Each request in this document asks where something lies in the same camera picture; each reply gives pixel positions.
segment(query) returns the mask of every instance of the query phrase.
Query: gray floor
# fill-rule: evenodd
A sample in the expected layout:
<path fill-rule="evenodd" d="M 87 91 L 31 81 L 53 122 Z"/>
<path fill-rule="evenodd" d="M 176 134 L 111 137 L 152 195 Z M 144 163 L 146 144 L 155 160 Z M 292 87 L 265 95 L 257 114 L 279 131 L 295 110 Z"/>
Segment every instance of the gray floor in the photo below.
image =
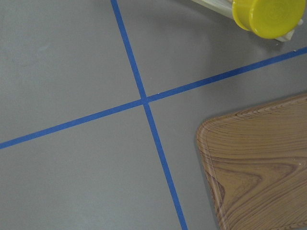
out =
<path fill-rule="evenodd" d="M 118 5 L 147 96 L 307 46 L 307 24 L 280 43 L 189 0 Z M 299 55 L 149 103 L 189 230 L 218 229 L 197 127 L 307 92 L 306 61 Z M 0 229 L 181 229 L 139 99 L 110 1 L 0 0 Z M 63 130 L 33 138 L 56 125 Z"/>

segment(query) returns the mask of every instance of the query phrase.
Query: blue tape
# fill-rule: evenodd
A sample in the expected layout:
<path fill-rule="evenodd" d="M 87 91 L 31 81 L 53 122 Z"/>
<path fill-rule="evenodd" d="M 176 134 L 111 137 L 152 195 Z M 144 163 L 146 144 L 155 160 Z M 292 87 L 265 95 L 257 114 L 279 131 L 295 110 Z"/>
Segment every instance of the blue tape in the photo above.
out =
<path fill-rule="evenodd" d="M 64 129 L 67 129 L 67 128 L 70 128 L 70 127 L 73 127 L 73 126 L 77 126 L 77 125 L 80 125 L 80 124 L 83 124 L 83 123 L 86 123 L 86 122 L 89 122 L 89 121 L 93 121 L 93 120 L 99 119 L 99 118 L 104 117 L 104 116 L 116 114 L 116 113 L 122 112 L 124 110 L 131 109 L 131 108 L 134 108 L 134 107 L 140 106 L 140 105 L 142 105 L 141 100 L 137 100 L 137 101 L 130 102 L 130 103 L 127 103 L 127 104 L 123 104 L 123 105 L 120 105 L 120 106 L 117 106 L 117 107 L 114 107 L 114 108 L 111 108 L 111 109 L 107 109 L 107 110 L 104 110 L 104 111 L 101 111 L 101 112 L 98 112 L 98 113 L 95 113 L 95 114 L 91 114 L 91 115 L 88 115 L 88 116 L 85 116 L 85 117 L 81 117 L 81 118 L 78 118 L 76 120 L 72 120 L 72 121 L 57 125 L 57 126 L 53 126 L 51 128 L 46 128 L 44 130 L 40 130 L 40 131 L 37 131 L 35 133 L 25 135 L 23 137 L 19 137 L 19 138 L 13 139 L 13 140 L 9 140 L 9 141 L 0 143 L 0 149 L 7 148 L 7 147 L 12 146 L 12 145 L 17 145 L 17 144 L 20 144 L 20 143 L 25 142 L 25 141 L 33 140 L 35 138 L 39 138 L 39 137 L 42 137 L 42 136 L 45 136 L 45 135 L 48 135 L 48 134 L 51 134 L 51 133 L 55 133 L 55 132 L 58 132 L 60 130 L 64 130 Z"/>
<path fill-rule="evenodd" d="M 156 127 L 155 122 L 154 122 L 154 117 L 153 117 L 152 111 L 151 111 L 150 106 L 149 106 L 148 101 L 147 101 L 145 88 L 144 88 L 144 85 L 143 85 L 143 82 L 142 82 L 142 79 L 141 79 L 141 76 L 140 76 L 140 73 L 139 73 L 139 70 L 138 70 L 138 67 L 137 67 L 137 64 L 136 64 L 136 60 L 135 60 L 135 57 L 134 57 L 134 54 L 133 54 L 133 51 L 132 51 L 132 48 L 131 48 L 131 45 L 130 45 L 130 42 L 129 42 L 127 31 L 126 31 L 124 22 L 122 20 L 117 1 L 111 0 L 111 4 L 112 4 L 112 7 L 113 7 L 115 17 L 116 17 L 116 21 L 118 23 L 118 28 L 119 28 L 122 40 L 124 42 L 124 46 L 125 46 L 125 49 L 126 49 L 126 52 L 127 52 L 127 55 L 128 55 L 128 59 L 129 59 L 129 62 L 130 62 L 131 68 L 132 68 L 132 72 L 133 72 L 133 75 L 134 75 L 134 78 L 135 78 L 135 82 L 136 82 L 138 89 L 139 89 L 139 92 L 140 92 L 141 100 L 142 100 L 144 110 L 145 110 L 145 113 L 146 113 L 146 116 L 147 116 L 149 127 L 150 127 L 150 130 L 152 132 L 154 143 L 155 143 L 155 146 L 156 146 L 157 151 L 158 151 L 160 162 L 161 162 L 161 165 L 162 165 L 162 168 L 163 168 L 163 171 L 164 171 L 164 175 L 165 175 L 165 178 L 166 178 L 166 181 L 167 181 L 167 185 L 168 185 L 170 194 L 171 194 L 172 199 L 173 199 L 173 203 L 174 203 L 174 206 L 175 206 L 175 209 L 176 209 L 176 212 L 177 212 L 177 216 L 178 216 L 178 219 L 179 219 L 179 222 L 180 222 L 180 225 L 181 225 L 181 229 L 182 230 L 188 230 L 186 220 L 184 218 L 182 208 L 181 208 L 181 205 L 180 205 L 180 201 L 179 201 L 179 198 L 178 198 L 178 195 L 177 195 L 177 192 L 176 192 L 176 189 L 175 189 L 175 185 L 174 185 L 174 182 L 173 182 L 173 179 L 172 179 L 172 175 L 171 175 L 171 172 L 169 170 L 169 167 L 168 167 L 168 164 L 167 164 L 167 161 L 166 161 L 166 157 L 165 157 L 165 154 L 164 154 L 162 143 L 161 143 L 161 140 L 160 140 L 160 137 L 159 137 L 159 134 L 158 134 L 157 127 Z"/>
<path fill-rule="evenodd" d="M 259 62 L 250 64 L 250 65 L 247 65 L 247 66 L 243 66 L 243 67 L 240 67 L 240 68 L 237 68 L 237 69 L 225 72 L 225 73 L 221 73 L 221 74 L 209 77 L 209 78 L 205 78 L 205 79 L 202 79 L 202 80 L 190 83 L 190 84 L 186 84 L 186 85 L 183 85 L 183 86 L 180 86 L 180 87 L 168 90 L 168 91 L 164 91 L 164 92 L 161 92 L 161 93 L 158 93 L 158 94 L 154 94 L 152 96 L 147 97 L 147 101 L 148 102 L 157 101 L 157 100 L 160 100 L 162 98 L 173 96 L 175 94 L 185 92 L 185 91 L 188 91 L 188 90 L 196 89 L 198 87 L 208 85 L 210 83 L 217 82 L 217 81 L 220 81 L 220 80 L 223 80 L 223 79 L 226 79 L 226 78 L 230 78 L 230 77 L 239 75 L 241 73 L 246 73 L 246 72 L 249 72 L 249 71 L 252 71 L 252 70 L 255 70 L 255 69 L 259 69 L 259 68 L 262 68 L 262 67 L 274 64 L 274 63 L 278 63 L 278 62 L 281 62 L 281 61 L 284 61 L 284 60 L 287 60 L 287 59 L 290 59 L 290 58 L 295 58 L 297 56 L 300 56 L 300 55 L 303 55 L 303 54 L 306 54 L 306 53 L 307 53 L 307 47 L 304 47 L 304 48 L 298 49 L 296 51 L 285 53 L 285 54 L 282 54 L 282 55 L 279 55 L 279 56 L 276 56 L 276 57 L 272 57 L 272 58 L 269 58 L 269 59 L 266 59 L 266 60 L 263 60 L 263 61 L 259 61 Z"/>

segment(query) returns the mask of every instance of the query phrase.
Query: brown tray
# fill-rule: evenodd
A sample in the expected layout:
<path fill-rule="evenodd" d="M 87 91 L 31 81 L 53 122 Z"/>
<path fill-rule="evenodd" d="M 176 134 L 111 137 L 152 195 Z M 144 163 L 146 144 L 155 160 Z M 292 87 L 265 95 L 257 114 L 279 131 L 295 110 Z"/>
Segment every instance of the brown tray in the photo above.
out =
<path fill-rule="evenodd" d="M 222 230 L 307 226 L 307 94 L 205 121 L 197 143 Z"/>

